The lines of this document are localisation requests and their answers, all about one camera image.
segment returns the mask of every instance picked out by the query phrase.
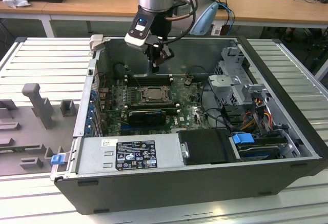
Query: wooden desk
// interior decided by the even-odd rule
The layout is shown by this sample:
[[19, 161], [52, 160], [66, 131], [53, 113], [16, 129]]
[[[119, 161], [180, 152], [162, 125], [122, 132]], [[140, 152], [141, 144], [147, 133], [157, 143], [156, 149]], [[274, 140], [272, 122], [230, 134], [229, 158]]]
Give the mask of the wooden desk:
[[64, 0], [47, 3], [45, 14], [135, 16], [137, 0]]
[[[305, 24], [311, 27], [327, 27], [328, 5], [321, 2], [307, 3], [303, 0], [228, 0], [230, 9], [235, 12], [236, 23], [258, 22], [260, 24], [290, 23]], [[225, 11], [219, 11], [217, 19], [226, 18]]]
[[[328, 5], [301, 0], [228, 0], [235, 12], [235, 25], [326, 28]], [[64, 0], [63, 3], [32, 2], [31, 7], [11, 9], [0, 3], [2, 18], [40, 19], [48, 37], [54, 37], [51, 20], [130, 22], [137, 0]], [[227, 20], [218, 11], [215, 23]]]
[[17, 7], [16, 9], [8, 7], [5, 3], [0, 2], [0, 13], [26, 13], [26, 14], [42, 14], [42, 9], [47, 2], [32, 2], [27, 7]]

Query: cpu socket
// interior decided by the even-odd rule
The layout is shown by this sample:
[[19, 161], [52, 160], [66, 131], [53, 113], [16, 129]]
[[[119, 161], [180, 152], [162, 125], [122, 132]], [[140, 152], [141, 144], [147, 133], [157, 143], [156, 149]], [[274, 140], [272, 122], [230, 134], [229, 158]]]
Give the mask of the cpu socket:
[[171, 104], [168, 87], [142, 87], [141, 102], [143, 104]]

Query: warning label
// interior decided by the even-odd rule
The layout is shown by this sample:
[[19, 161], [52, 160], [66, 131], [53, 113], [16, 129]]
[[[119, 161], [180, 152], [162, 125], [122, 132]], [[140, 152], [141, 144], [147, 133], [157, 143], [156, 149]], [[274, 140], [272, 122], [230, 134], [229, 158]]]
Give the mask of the warning label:
[[157, 168], [155, 141], [119, 142], [116, 144], [116, 169]]

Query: blue cable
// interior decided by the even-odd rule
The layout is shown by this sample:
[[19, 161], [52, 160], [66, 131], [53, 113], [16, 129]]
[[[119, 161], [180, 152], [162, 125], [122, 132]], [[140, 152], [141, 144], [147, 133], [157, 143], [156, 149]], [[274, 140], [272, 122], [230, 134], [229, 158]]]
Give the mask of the blue cable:
[[227, 32], [227, 35], [229, 35], [229, 32], [230, 32], [230, 30], [231, 30], [231, 28], [232, 28], [232, 24], [233, 24], [233, 14], [232, 14], [231, 10], [230, 10], [227, 6], [225, 6], [224, 4], [222, 4], [222, 3], [220, 3], [220, 2], [218, 2], [218, 4], [221, 5], [222, 7], [224, 7], [225, 10], [229, 13], [229, 17], [230, 17], [230, 26], [229, 26], [229, 30], [228, 30], [228, 32]]

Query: motherboard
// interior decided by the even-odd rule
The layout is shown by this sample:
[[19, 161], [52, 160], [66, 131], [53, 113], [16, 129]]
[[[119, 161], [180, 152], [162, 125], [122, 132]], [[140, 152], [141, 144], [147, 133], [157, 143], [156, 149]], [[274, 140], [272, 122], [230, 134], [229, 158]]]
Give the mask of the motherboard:
[[170, 76], [167, 82], [117, 79], [101, 95], [107, 136], [210, 128], [200, 107], [200, 94], [200, 84], [186, 84], [184, 76]]

